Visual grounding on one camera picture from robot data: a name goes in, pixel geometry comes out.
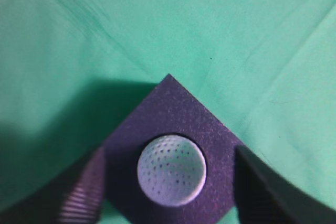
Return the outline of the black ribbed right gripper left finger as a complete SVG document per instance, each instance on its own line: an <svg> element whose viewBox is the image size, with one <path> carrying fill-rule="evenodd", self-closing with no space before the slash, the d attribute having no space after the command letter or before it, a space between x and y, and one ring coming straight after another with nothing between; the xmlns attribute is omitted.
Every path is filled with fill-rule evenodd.
<svg viewBox="0 0 336 224"><path fill-rule="evenodd" d="M84 155L47 185L1 211L1 223L97 223L105 163L102 147Z"/></svg>

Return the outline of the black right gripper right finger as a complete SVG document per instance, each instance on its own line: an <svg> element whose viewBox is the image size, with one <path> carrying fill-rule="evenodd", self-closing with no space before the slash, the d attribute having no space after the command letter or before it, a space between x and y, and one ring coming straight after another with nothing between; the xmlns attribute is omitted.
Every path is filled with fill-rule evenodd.
<svg viewBox="0 0 336 224"><path fill-rule="evenodd" d="M335 223L335 210L294 186L249 148L235 148L234 200L241 223Z"/></svg>

